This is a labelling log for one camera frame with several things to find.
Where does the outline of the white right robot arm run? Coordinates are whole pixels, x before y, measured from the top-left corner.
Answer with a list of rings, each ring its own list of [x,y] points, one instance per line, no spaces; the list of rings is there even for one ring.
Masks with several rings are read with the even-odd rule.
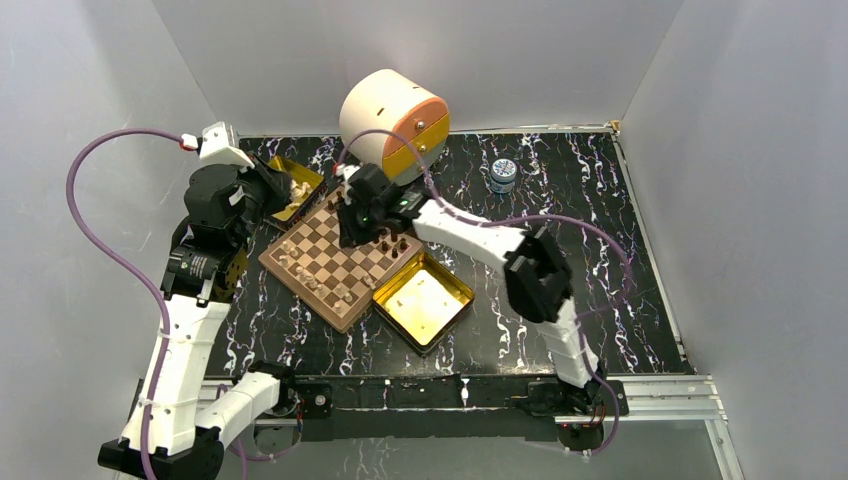
[[[410,233],[460,252],[501,276],[509,307],[536,326],[558,378],[555,387],[528,392],[526,411],[590,415],[601,405],[601,372],[580,333],[572,270],[546,227],[493,226],[450,204],[439,205],[425,189],[391,182],[373,164],[341,164],[334,175],[342,188],[336,207],[341,246],[361,246],[384,233]]]

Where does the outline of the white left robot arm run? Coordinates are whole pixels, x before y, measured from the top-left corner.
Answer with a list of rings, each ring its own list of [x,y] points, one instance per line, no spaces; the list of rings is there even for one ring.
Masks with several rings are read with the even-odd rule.
[[[292,201],[278,169],[209,165],[184,195],[187,216],[172,237],[160,286],[167,315],[139,399],[120,436],[104,443],[100,466],[145,479],[214,479],[225,450],[263,414],[286,416],[300,398],[291,368],[252,363],[233,386],[200,408],[217,333],[247,268],[247,245],[262,220]]]

